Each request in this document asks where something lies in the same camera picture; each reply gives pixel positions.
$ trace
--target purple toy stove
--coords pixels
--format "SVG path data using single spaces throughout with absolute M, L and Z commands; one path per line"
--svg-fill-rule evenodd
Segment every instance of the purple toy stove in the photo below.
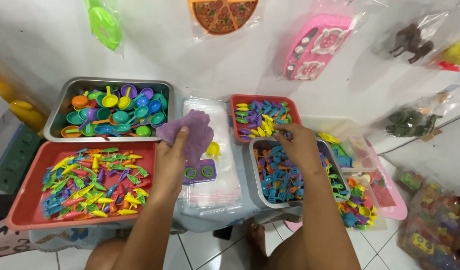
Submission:
M 215 161 L 212 159 L 201 159 L 200 167 L 194 170 L 190 163 L 185 163 L 183 184 L 190 185 L 202 182 L 211 182 L 216 178 Z

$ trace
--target hand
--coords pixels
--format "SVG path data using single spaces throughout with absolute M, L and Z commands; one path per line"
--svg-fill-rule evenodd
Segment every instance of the hand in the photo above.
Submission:
M 156 165 L 153 189 L 158 193 L 175 196 L 180 194 L 185 169 L 183 147 L 188 137 L 188 127 L 178 132 L 173 146 L 161 141 L 156 147 Z
M 317 139 L 311 129 L 295 123 L 275 125 L 273 128 L 279 132 L 272 136 L 283 146 L 290 161 L 301 171 L 305 169 L 311 170 L 312 173 L 323 171 Z M 291 134 L 285 138 L 284 134 L 287 132 Z

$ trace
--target pizza slice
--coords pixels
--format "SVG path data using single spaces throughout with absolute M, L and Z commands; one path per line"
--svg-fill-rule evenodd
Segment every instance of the pizza slice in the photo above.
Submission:
M 221 8 L 220 13 L 215 18 L 215 23 L 212 25 L 209 34 L 225 35 L 237 30 L 233 17 L 230 14 L 230 9 L 227 5 Z
M 257 4 L 258 0 L 228 2 L 228 8 L 235 19 L 237 28 L 241 28 L 251 18 L 257 8 Z
M 215 1 L 192 3 L 192 13 L 195 19 L 207 31 L 210 29 L 210 26 L 215 20 L 215 11 L 211 8 L 211 6 L 215 7 Z

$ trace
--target foot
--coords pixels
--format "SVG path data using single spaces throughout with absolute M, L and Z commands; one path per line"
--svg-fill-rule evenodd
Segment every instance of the foot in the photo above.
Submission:
M 252 269 L 264 269 L 268 262 L 265 251 L 265 227 L 251 220 L 247 227 L 247 242 L 252 256 Z

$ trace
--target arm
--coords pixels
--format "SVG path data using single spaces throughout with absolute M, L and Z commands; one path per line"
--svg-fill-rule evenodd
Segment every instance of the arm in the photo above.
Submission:
M 183 127 L 173 147 L 164 141 L 158 145 L 152 190 L 112 270 L 163 268 L 173 208 L 181 191 L 187 136 L 188 128 Z
M 305 183 L 303 233 L 307 268 L 312 270 L 360 270 L 352 242 L 337 211 L 327 173 L 322 167 L 317 141 L 312 130 L 297 124 L 275 125 L 274 137 L 281 143 L 289 159 L 302 172 Z M 291 133 L 285 139 L 282 131 Z M 338 247 L 339 258 L 335 259 Z

